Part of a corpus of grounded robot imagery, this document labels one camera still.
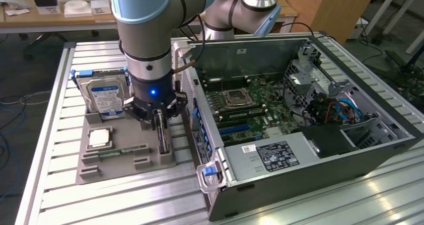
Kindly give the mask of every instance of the hard drive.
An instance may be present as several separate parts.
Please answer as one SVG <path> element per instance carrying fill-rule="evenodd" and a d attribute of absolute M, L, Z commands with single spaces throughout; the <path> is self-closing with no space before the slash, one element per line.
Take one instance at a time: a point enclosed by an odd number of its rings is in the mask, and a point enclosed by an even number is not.
<path fill-rule="evenodd" d="M 102 120 L 125 117 L 122 102 L 129 98 L 129 88 L 124 70 L 85 70 L 72 75 L 88 113 L 98 113 Z"/>

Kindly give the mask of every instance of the blue pcie slot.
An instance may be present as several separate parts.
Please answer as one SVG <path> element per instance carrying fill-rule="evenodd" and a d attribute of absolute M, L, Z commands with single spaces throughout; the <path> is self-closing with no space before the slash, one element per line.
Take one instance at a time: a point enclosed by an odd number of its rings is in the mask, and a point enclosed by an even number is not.
<path fill-rule="evenodd" d="M 244 124 L 244 125 L 234 126 L 234 127 L 230 127 L 230 128 L 220 129 L 218 133 L 221 135 L 224 135 L 224 134 L 229 134 L 229 133 L 234 133 L 234 132 L 246 131 L 249 129 L 250 129 L 250 126 Z"/>

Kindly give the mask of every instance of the aluminum profile table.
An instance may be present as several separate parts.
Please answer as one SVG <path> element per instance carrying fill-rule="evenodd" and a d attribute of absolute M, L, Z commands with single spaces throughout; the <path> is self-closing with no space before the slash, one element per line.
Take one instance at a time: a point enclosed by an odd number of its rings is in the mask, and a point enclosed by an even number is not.
<path fill-rule="evenodd" d="M 417 109 L 333 40 L 320 40 L 401 115 L 424 131 L 424 115 Z M 116 41 L 77 43 L 64 49 L 17 225 L 424 224 L 422 143 L 393 157 L 366 176 L 212 223 L 178 117 L 170 122 L 176 167 L 76 185 L 85 106 L 69 80 L 69 70 L 106 70 L 122 66 L 125 59 Z M 322 59 L 321 67 L 334 80 L 345 79 L 332 62 Z"/>

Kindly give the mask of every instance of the wooden cabinet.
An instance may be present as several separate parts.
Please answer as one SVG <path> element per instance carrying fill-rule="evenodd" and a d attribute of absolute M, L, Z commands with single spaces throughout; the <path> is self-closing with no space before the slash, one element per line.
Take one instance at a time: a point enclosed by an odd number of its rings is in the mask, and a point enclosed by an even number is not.
<path fill-rule="evenodd" d="M 298 12 L 294 22 L 309 25 L 313 31 L 325 31 L 344 43 L 370 0 L 286 0 Z M 292 32 L 305 32 L 293 25 Z"/>

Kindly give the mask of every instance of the motherboard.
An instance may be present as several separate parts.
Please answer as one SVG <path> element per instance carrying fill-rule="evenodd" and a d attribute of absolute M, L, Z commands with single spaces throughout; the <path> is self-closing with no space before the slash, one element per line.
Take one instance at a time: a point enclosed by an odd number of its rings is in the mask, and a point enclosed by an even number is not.
<path fill-rule="evenodd" d="M 224 146 L 286 135 L 298 128 L 281 96 L 282 75 L 204 80 Z"/>

